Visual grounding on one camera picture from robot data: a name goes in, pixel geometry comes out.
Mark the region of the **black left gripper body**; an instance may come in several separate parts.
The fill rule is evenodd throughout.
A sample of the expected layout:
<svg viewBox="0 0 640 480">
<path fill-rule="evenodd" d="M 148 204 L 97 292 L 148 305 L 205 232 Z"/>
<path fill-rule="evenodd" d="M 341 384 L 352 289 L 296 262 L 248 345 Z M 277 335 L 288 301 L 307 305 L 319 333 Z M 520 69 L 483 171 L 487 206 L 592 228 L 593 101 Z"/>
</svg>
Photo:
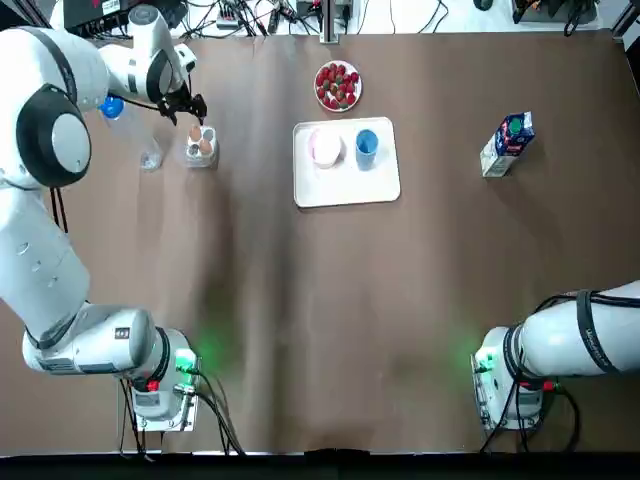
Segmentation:
<svg viewBox="0 0 640 480">
<path fill-rule="evenodd" d="M 172 92 L 167 92 L 164 96 L 164 103 L 169 108 L 190 108 L 192 95 L 187 82 L 183 82 L 180 87 Z"/>
</svg>

